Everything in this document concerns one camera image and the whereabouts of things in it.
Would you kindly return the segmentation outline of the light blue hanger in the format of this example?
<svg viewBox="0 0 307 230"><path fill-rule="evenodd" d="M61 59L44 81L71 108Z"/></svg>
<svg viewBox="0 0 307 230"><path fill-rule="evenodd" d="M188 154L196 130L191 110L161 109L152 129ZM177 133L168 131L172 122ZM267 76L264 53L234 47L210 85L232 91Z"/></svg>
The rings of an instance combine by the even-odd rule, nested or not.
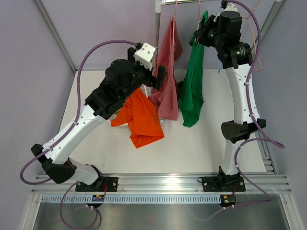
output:
<svg viewBox="0 0 307 230"><path fill-rule="evenodd" d="M220 61L220 59L219 58L217 58L217 70L218 70L218 73L220 73L220 71L221 71L221 69L222 69L222 62Z"/></svg>

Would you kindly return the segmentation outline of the orange t shirt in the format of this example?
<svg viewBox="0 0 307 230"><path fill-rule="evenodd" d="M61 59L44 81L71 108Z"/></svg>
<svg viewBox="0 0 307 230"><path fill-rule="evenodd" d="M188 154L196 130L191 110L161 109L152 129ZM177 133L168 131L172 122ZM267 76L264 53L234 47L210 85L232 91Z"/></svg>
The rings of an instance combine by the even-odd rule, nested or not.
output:
<svg viewBox="0 0 307 230"><path fill-rule="evenodd" d="M135 148L149 145L164 138L164 133L155 106L138 88L124 103L112 127L127 124L130 139Z"/></svg>

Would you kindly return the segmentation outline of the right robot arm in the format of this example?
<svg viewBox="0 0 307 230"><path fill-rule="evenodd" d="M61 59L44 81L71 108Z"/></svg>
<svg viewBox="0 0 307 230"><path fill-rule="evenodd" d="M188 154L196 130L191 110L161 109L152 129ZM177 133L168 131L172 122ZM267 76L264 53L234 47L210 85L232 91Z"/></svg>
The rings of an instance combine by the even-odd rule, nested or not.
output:
<svg viewBox="0 0 307 230"><path fill-rule="evenodd" d="M219 15L211 15L194 36L197 42L206 47L214 47L223 65L232 92L234 118L221 124L226 140L225 153L218 174L202 177L205 192L245 191L242 174L238 170L243 142L259 128L266 127L257 111L252 81L248 72L252 64L250 45L241 42L242 18L236 10L224 10Z"/></svg>

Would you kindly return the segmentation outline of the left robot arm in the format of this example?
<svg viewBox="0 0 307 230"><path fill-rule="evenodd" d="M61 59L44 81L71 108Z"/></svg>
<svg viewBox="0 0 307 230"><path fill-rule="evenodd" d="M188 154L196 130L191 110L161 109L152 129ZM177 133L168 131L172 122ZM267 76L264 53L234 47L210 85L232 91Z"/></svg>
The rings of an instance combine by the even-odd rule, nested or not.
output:
<svg viewBox="0 0 307 230"><path fill-rule="evenodd" d="M71 123L44 145L32 146L32 153L39 157L43 170L53 182L62 184L75 180L92 191L102 188L102 173L93 165L74 161L70 155L94 129L121 109L142 85L155 89L162 87L165 68L159 66L158 75L152 75L156 53L156 48L148 43L129 48L127 59L117 59L105 70L104 79L85 99Z"/></svg>

